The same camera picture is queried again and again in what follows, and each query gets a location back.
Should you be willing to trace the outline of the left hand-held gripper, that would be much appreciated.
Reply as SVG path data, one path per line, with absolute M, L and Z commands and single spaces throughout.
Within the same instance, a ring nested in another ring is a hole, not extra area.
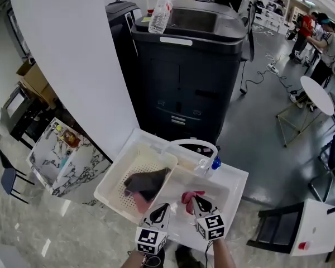
M 161 203 L 149 208 L 136 229 L 136 250 L 148 255 L 157 255 L 168 238 L 170 204 Z

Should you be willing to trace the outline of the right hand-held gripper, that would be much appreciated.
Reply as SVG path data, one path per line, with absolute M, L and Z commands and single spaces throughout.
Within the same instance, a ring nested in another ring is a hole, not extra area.
M 215 201 L 204 195 L 196 195 L 191 201 L 197 231 L 203 239 L 213 241 L 222 238 L 225 234 L 225 225 Z

